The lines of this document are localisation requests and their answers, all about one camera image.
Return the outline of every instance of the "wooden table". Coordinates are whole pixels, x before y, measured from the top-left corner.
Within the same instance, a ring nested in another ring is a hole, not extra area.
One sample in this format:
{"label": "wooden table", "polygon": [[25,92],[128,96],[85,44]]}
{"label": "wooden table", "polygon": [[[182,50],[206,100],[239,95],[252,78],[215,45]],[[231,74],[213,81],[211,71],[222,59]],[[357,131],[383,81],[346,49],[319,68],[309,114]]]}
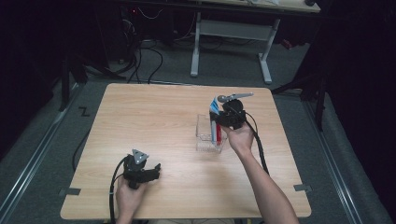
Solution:
{"label": "wooden table", "polygon": [[[302,181],[269,90],[110,84],[70,185],[81,192],[66,196],[62,218],[109,218],[111,177],[132,148],[149,154],[146,169],[162,165],[135,218],[260,217],[248,177],[228,142],[221,153],[195,150],[197,115],[208,113],[215,96],[242,92],[254,92],[241,101],[257,121],[271,177],[297,216],[308,217],[305,192],[293,187]],[[252,151],[260,161],[255,143]]]}

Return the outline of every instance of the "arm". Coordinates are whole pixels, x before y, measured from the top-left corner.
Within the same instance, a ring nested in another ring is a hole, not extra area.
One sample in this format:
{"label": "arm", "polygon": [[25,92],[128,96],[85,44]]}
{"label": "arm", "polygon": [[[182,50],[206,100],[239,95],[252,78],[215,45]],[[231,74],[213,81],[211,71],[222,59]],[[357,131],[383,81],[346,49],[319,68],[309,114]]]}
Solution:
{"label": "arm", "polygon": [[138,189],[131,189],[128,186],[128,180],[124,179],[123,175],[119,177],[119,184],[116,192],[117,206],[119,207],[117,224],[132,223],[134,213],[143,200],[143,193],[147,185],[148,183],[143,183]]}
{"label": "arm", "polygon": [[231,147],[244,165],[265,223],[299,223],[286,195],[265,173],[251,153],[253,132],[248,125],[244,123],[242,128],[237,130],[221,128],[227,133]]}

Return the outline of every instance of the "hand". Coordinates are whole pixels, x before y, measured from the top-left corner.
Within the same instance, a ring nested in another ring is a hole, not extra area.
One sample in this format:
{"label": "hand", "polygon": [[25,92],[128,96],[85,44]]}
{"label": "hand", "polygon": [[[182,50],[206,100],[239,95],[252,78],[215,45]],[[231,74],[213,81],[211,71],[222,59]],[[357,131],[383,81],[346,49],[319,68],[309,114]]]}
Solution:
{"label": "hand", "polygon": [[143,193],[146,190],[148,183],[143,183],[138,189],[131,189],[128,186],[128,180],[123,175],[119,177],[119,184],[117,187],[117,206],[119,207],[119,217],[117,223],[132,223],[134,213],[143,200]]}
{"label": "hand", "polygon": [[224,126],[221,126],[221,129],[227,133],[228,141],[240,159],[251,154],[254,136],[253,131],[251,131],[245,122],[242,124],[241,128],[236,130]]}

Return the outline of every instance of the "transparent holder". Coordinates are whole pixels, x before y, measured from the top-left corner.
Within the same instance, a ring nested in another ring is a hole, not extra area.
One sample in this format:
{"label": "transparent holder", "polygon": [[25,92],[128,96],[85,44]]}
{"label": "transparent holder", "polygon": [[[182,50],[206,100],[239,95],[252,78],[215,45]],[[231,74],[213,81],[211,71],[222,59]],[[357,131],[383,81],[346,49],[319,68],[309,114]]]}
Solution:
{"label": "transparent holder", "polygon": [[211,130],[209,115],[198,115],[196,127],[197,151],[218,153],[222,151],[224,142],[227,140],[227,133],[221,130],[221,138],[218,141],[213,141]]}

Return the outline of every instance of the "gray floor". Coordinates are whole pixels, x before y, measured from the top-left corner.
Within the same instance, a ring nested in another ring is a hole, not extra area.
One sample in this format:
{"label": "gray floor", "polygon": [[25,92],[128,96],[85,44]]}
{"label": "gray floor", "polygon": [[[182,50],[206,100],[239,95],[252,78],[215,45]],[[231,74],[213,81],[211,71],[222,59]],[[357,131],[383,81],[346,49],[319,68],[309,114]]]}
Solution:
{"label": "gray floor", "polygon": [[[292,80],[309,45],[284,49],[274,45],[268,58],[273,84],[263,82],[260,65],[255,51],[261,43],[247,43],[243,47],[235,44],[223,44],[217,49],[201,51],[200,74],[190,77],[192,46],[174,45],[166,47],[161,44],[153,49],[163,55],[163,65],[153,76],[152,83],[157,81],[185,83],[192,85],[247,86],[274,89]],[[153,42],[145,43],[147,47]],[[203,45],[203,48],[213,48],[216,43]],[[160,63],[160,56],[153,51],[142,50],[142,64],[139,77],[145,80]],[[121,65],[112,64],[112,69]],[[33,170],[33,178],[23,189],[20,198],[15,199],[15,209],[5,213],[2,207],[1,215],[7,214],[7,223],[102,223],[103,220],[63,220],[60,211],[64,196],[61,189],[68,188],[73,178],[72,157],[80,141],[91,128],[96,111],[104,94],[106,85],[111,82],[121,82],[108,77],[90,75],[85,86],[77,88],[74,102],[64,113],[64,119],[59,129],[45,147],[43,160],[37,163]],[[19,141],[0,163],[1,202],[7,201],[23,169],[34,156],[51,124],[59,118],[60,85],[54,89],[54,98],[44,106],[30,122]],[[332,108],[329,97],[326,98],[326,109],[323,116],[324,132],[319,133],[312,124],[309,108],[314,103],[301,102],[298,91],[290,91],[275,95],[279,111],[290,147],[296,160],[303,183],[312,191],[307,197],[312,207],[310,217],[301,218],[301,223],[391,223],[382,204],[376,197],[373,187],[363,172],[353,149],[345,136]],[[86,107],[86,115],[82,116],[82,107]],[[353,221],[347,206],[340,200],[340,191],[334,174],[330,169],[325,147],[330,149],[336,160],[337,171],[343,177],[346,189],[356,206],[360,220]]]}

